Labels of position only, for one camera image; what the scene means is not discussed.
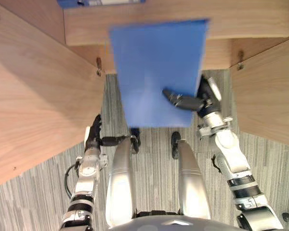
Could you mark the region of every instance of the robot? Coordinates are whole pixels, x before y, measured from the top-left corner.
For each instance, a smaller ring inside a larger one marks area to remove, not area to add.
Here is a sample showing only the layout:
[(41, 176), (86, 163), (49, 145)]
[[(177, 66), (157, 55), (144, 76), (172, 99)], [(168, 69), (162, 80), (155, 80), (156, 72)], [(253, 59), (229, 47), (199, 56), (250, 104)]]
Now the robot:
[[(197, 96), (180, 95), (164, 89), (164, 96), (175, 107), (196, 111), (203, 125), (198, 126), (200, 137), (209, 136), (219, 154), (212, 158), (213, 165), (225, 177), (234, 196), (240, 228), (250, 231), (283, 229), (264, 193), (252, 175), (239, 140), (231, 131), (231, 118), (221, 115), (221, 94), (212, 78), (201, 76)], [(140, 146), (140, 132), (121, 137), (100, 137), (101, 117), (98, 115), (85, 135), (85, 152), (78, 157), (78, 181), (71, 194), (60, 231), (93, 231), (92, 212), (96, 199), (100, 170), (107, 164), (101, 155), (101, 146), (117, 145), (106, 198), (106, 221), (110, 231), (236, 231), (240, 230), (211, 220), (210, 204), (201, 171), (189, 144), (179, 132), (171, 137), (172, 157), (179, 161), (178, 212), (137, 212), (131, 172), (131, 153)]]

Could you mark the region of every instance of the wire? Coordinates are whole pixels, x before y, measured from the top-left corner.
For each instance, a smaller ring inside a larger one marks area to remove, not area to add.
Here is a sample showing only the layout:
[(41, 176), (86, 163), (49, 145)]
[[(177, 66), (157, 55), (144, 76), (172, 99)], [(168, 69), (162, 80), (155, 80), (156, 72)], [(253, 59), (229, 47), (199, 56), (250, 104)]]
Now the wire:
[(71, 165), (71, 166), (66, 170), (66, 173), (65, 173), (65, 175), (64, 175), (64, 188), (65, 188), (65, 190), (66, 190), (66, 194), (67, 194), (67, 196), (68, 196), (69, 199), (71, 199), (72, 194), (71, 194), (71, 191), (69, 190), (68, 185), (67, 185), (67, 177), (68, 177), (68, 173), (70, 172), (70, 170), (71, 170), (73, 167), (75, 167), (75, 165), (76, 165), (76, 164)]

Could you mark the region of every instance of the wooden panel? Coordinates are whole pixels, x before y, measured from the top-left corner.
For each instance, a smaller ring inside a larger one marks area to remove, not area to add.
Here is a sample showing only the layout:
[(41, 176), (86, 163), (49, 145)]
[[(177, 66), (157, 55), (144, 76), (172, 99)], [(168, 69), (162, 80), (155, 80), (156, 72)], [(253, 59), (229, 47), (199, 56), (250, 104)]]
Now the wooden panel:
[[(230, 39), (209, 39), (206, 44), (206, 54), (202, 64), (203, 70), (227, 69), (230, 67)], [(93, 65), (96, 58), (102, 59), (102, 69), (107, 74), (116, 73), (114, 57), (109, 45), (89, 45), (70, 47), (72, 51), (81, 55)]]
[(56, 0), (0, 0), (0, 5), (65, 43), (63, 9)]
[(236, 38), (231, 44), (231, 66), (239, 63), (239, 51), (244, 52), (243, 60), (274, 47), (289, 38)]
[(235, 65), (240, 62), (238, 52), (242, 50), (244, 52), (243, 60), (247, 60), (250, 57), (259, 54), (279, 43), (287, 41), (287, 38), (236, 38), (232, 40), (232, 54), (231, 65)]
[(69, 48), (95, 66), (97, 66), (96, 58), (100, 57), (102, 59), (102, 69), (106, 74), (116, 73), (114, 56), (109, 45), (88, 45)]
[(287, 37), (289, 0), (147, 0), (64, 10), (66, 43), (104, 43), (113, 25), (210, 19), (209, 38)]
[(0, 6), (0, 184), (83, 140), (104, 76)]
[(289, 40), (231, 71), (242, 131), (289, 145)]

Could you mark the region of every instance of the gray carpet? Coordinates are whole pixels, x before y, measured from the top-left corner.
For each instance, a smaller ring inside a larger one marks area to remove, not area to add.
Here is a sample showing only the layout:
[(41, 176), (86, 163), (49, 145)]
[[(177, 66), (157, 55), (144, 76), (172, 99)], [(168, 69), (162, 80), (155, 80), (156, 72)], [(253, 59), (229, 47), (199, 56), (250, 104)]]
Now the gray carpet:
[[(266, 193), (272, 207), (281, 218), (289, 212), (289, 146), (238, 131), (236, 109), (231, 92), (228, 71), (206, 71), (218, 82), (223, 96), (223, 115), (233, 116), (234, 131), (240, 139), (243, 153), (252, 166), (260, 188)], [(127, 134), (120, 95), (115, 76), (107, 76), (103, 103), (102, 135)], [(208, 139), (199, 140), (196, 135), (198, 119), (190, 128), (180, 128), (187, 139), (205, 178), (214, 220), (236, 225), (239, 214), (232, 202), (232, 195), (222, 175), (213, 168), (210, 158), (214, 152)], [(171, 158), (170, 137), (174, 128), (142, 129), (142, 146), (132, 156), (138, 211), (153, 209), (177, 211), (178, 163)], [(103, 148), (110, 164), (115, 148)], [(83, 153), (83, 144), (41, 163), (0, 186), (0, 231), (55, 231), (68, 206), (64, 191), (65, 170)], [(102, 170), (94, 225), (97, 231), (106, 228), (105, 201), (109, 167)], [(75, 174), (69, 185), (74, 185)]]

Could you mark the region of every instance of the blue sheet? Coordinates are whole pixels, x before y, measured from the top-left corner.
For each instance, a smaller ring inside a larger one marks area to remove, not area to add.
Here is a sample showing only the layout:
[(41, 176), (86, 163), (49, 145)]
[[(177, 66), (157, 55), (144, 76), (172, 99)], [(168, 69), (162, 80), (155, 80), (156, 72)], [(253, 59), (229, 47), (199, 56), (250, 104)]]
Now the blue sheet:
[(192, 112), (162, 95), (168, 88), (196, 95), (207, 20), (118, 26), (110, 31), (129, 127), (189, 127)]

